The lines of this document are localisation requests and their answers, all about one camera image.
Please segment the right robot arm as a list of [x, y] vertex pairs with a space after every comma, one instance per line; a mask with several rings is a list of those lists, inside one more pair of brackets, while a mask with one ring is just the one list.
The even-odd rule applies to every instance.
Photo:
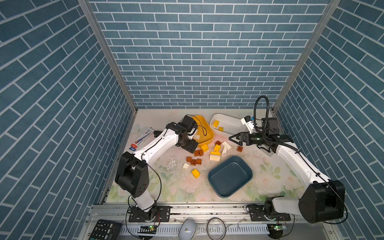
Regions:
[[321, 173], [298, 149], [288, 135], [269, 135], [240, 132], [229, 137], [239, 146], [265, 145], [268, 150], [283, 159], [288, 166], [304, 181], [305, 190], [301, 198], [268, 198], [264, 213], [290, 214], [303, 217], [308, 223], [324, 222], [331, 225], [341, 224], [348, 217], [345, 206], [345, 187]]

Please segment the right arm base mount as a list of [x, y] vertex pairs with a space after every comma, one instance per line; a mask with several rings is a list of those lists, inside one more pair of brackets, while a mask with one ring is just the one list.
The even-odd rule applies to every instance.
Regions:
[[291, 221], [291, 216], [285, 213], [277, 213], [271, 206], [249, 204], [246, 206], [246, 212], [250, 215], [252, 222], [275, 222], [275, 221]]

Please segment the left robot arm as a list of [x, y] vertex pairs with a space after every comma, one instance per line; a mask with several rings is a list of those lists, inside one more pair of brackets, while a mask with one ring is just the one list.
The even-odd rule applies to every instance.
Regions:
[[131, 195], [139, 211], [149, 214], [150, 219], [157, 207], [157, 200], [147, 190], [152, 163], [173, 146], [193, 153], [198, 147], [197, 141], [193, 139], [197, 130], [198, 124], [195, 119], [186, 115], [178, 123], [167, 124], [166, 128], [145, 147], [132, 154], [125, 152], [120, 157], [115, 183]]

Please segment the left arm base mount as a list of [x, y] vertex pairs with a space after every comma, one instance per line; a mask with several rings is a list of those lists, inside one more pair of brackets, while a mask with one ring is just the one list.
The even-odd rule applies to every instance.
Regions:
[[144, 223], [144, 222], [169, 222], [171, 213], [170, 206], [153, 206], [149, 211], [145, 212], [136, 206], [131, 206], [128, 210], [128, 222]]

